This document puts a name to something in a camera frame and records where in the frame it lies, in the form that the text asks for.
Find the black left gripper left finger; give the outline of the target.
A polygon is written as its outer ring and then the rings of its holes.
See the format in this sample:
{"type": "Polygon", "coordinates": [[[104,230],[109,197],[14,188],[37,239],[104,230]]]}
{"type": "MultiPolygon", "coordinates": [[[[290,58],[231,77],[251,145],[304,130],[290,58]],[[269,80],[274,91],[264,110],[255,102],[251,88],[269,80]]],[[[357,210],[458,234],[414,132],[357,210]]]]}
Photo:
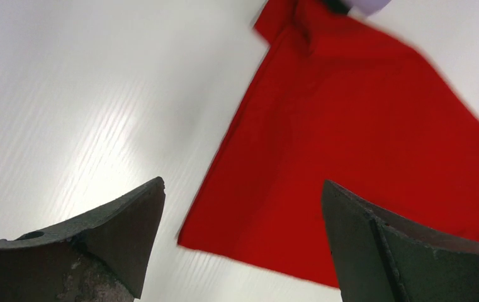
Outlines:
{"type": "Polygon", "coordinates": [[[0,301],[133,301],[142,295],[165,186],[156,177],[63,222],[0,239],[0,301]]]}

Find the red t shirt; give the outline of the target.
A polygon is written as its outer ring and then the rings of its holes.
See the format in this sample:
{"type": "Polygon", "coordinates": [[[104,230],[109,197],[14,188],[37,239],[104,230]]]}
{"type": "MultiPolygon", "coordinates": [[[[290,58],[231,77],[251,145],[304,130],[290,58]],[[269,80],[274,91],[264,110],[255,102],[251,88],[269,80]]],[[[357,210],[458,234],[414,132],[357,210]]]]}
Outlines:
{"type": "Polygon", "coordinates": [[[329,179],[479,241],[479,121],[413,48],[321,1],[268,1],[269,43],[179,245],[337,286],[329,179]]]}

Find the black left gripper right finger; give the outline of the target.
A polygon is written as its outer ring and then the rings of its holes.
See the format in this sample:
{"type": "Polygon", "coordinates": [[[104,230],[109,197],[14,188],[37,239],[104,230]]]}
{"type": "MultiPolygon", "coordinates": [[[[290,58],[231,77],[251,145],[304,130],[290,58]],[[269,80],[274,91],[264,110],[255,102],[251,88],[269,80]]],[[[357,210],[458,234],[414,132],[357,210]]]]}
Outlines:
{"type": "Polygon", "coordinates": [[[325,181],[322,213],[343,301],[479,302],[479,242],[325,181]]]}

